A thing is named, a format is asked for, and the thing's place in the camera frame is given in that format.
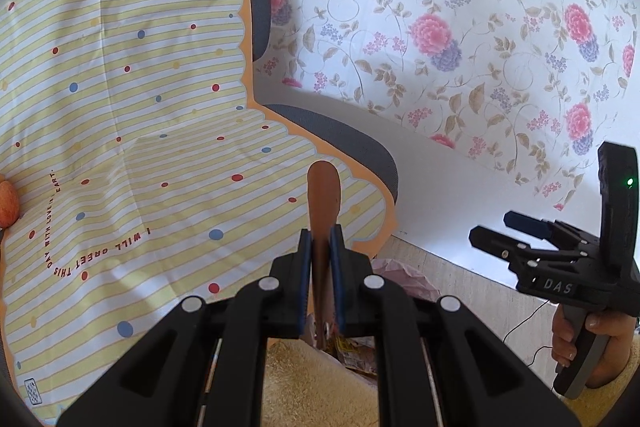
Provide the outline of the person's right hand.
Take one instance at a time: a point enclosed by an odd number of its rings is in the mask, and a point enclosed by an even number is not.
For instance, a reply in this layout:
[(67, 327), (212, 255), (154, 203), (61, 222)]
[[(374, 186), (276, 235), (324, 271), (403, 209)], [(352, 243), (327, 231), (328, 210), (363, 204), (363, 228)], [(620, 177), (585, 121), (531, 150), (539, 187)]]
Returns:
[[(588, 388), (598, 389), (620, 376), (630, 358), (636, 324), (635, 317), (617, 311), (593, 313), (586, 318), (588, 331), (610, 337), (602, 357), (587, 381)], [(565, 317), (563, 306), (559, 305), (552, 320), (551, 356), (563, 367), (569, 367), (577, 355), (573, 338), (573, 326)]]

